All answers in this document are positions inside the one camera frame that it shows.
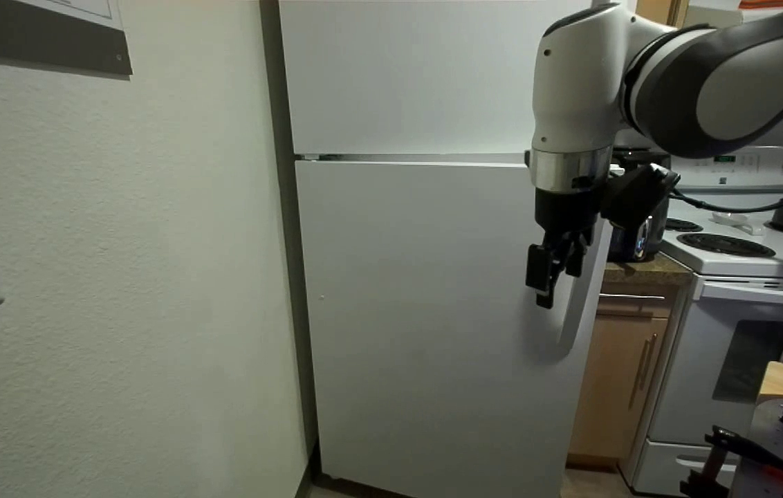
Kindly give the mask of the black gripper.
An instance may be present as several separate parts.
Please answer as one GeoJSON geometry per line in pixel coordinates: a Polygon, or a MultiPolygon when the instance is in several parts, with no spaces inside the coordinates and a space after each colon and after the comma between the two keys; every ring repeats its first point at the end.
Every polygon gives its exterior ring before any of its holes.
{"type": "Polygon", "coordinates": [[[562,263],[569,277],[583,270],[596,237],[598,194],[539,191],[535,219],[542,226],[542,247],[529,247],[526,285],[535,290],[536,305],[550,310],[562,263]]]}

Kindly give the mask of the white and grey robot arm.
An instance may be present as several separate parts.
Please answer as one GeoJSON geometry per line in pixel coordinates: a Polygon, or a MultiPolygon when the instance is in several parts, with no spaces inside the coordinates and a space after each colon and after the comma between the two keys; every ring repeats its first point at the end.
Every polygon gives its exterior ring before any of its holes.
{"type": "Polygon", "coordinates": [[[526,285],[553,302],[575,277],[593,226],[608,213],[607,184],[619,129],[680,158],[715,158],[783,121],[783,10],[740,25],[670,27],[619,2],[557,18],[536,43],[529,175],[542,240],[526,285]]]}

